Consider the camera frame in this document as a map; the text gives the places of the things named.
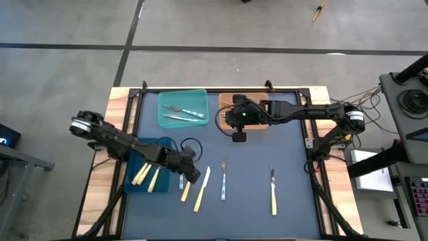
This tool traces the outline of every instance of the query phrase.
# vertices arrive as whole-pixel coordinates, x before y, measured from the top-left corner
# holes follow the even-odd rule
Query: yellow handle
[[[272,215],[276,215],[276,197],[274,187],[272,187]]]
[[[189,188],[190,188],[190,181],[188,181],[188,182],[186,183],[185,190],[183,191],[183,194],[182,194],[182,196],[181,196],[181,201],[182,201],[182,202],[185,202],[185,201],[186,201],[187,194],[189,193]]]
[[[198,199],[196,200],[196,204],[195,207],[193,208],[194,212],[198,212],[199,211],[199,206],[201,206],[201,201],[202,201],[202,195],[203,195],[203,190],[205,188],[202,187],[201,190],[199,191],[199,195],[198,195]]]
[[[150,168],[152,167],[152,164],[148,164],[147,168],[142,172],[140,178],[138,179],[138,181],[136,182],[137,184],[141,185],[142,181],[144,180],[144,178],[146,178],[148,171],[150,171]]]
[[[141,167],[140,171],[135,175],[134,179],[132,180],[132,184],[133,184],[133,185],[135,185],[135,184],[136,184],[136,182],[138,181],[138,179],[141,177],[141,175],[142,175],[142,173],[144,172],[144,170],[146,169],[147,165],[148,165],[148,163],[145,163],[145,164]]]
[[[147,192],[152,192],[153,191],[154,185],[156,184],[156,179],[158,179],[158,175],[159,175],[159,170],[160,169],[161,169],[160,167],[158,167],[156,169],[156,172],[154,173],[152,181],[150,182],[150,185],[148,186]]]

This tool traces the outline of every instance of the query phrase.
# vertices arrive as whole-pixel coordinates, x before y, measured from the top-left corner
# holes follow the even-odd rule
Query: computer monitor
[[[428,127],[409,133],[406,135],[407,140],[428,142]]]
[[[21,134],[17,131],[0,124],[0,145],[6,145],[10,148],[15,148]]]

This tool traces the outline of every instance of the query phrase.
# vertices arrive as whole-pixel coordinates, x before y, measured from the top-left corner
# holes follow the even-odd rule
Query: wooden table
[[[216,87],[216,88],[237,88],[237,87]],[[276,87],[276,88],[309,88],[312,104],[329,104],[330,99],[325,86],[287,86],[287,87]],[[117,87],[112,88],[110,98],[108,101],[107,110],[105,113],[105,121],[112,123],[117,128],[121,128],[124,113],[126,109],[126,103],[128,100],[128,92],[130,88]],[[134,120],[134,113],[136,108],[136,101],[132,107],[130,124],[128,127],[128,133],[132,131],[132,125]],[[331,120],[317,120],[318,134],[322,137],[328,131],[330,131],[336,124]],[[312,136],[312,129],[310,128],[309,121],[307,120],[308,134]],[[332,155],[343,157],[343,152],[338,149],[331,151]],[[94,159],[94,165],[107,159],[107,153],[97,152]],[[84,234],[92,224],[100,216],[104,208],[108,203],[108,196],[110,193],[110,186],[112,184],[112,176],[114,172],[114,160],[108,161],[105,164],[98,166],[92,171],[89,177],[89,183],[87,192],[84,193],[82,214],[80,221],[78,222],[77,235]],[[362,234],[362,226],[360,217],[355,203],[354,193],[352,191],[351,182],[348,176],[346,163],[331,158],[325,162],[326,170],[328,174],[328,180],[330,184],[332,199],[334,205],[338,208],[340,213],[343,215],[345,220],[354,228],[357,232]],[[114,233],[116,227],[116,217],[118,212],[118,206],[116,206],[113,215],[110,232]],[[330,218],[326,206],[322,203],[322,213],[324,216],[324,223],[326,224],[327,234],[332,233]]]

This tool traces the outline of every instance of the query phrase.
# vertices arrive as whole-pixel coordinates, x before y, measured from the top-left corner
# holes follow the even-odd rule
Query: keyboard
[[[406,177],[407,189],[413,201],[413,211],[417,216],[428,217],[428,177]]]

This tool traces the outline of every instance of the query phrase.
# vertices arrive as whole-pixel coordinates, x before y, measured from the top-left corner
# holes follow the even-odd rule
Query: wooden cutting board
[[[254,102],[258,103],[261,100],[268,100],[269,96],[267,93],[263,92],[256,92],[256,93],[221,93],[219,95],[219,108],[223,108],[224,106],[228,106],[233,104],[232,98],[234,94],[244,94],[246,95],[250,100],[253,100]],[[234,130],[232,129],[228,124],[226,124],[225,121],[225,113],[230,110],[230,108],[226,108],[222,110],[219,114],[220,118],[220,127],[223,130]],[[264,130],[267,129],[269,125],[246,125],[245,130]]]

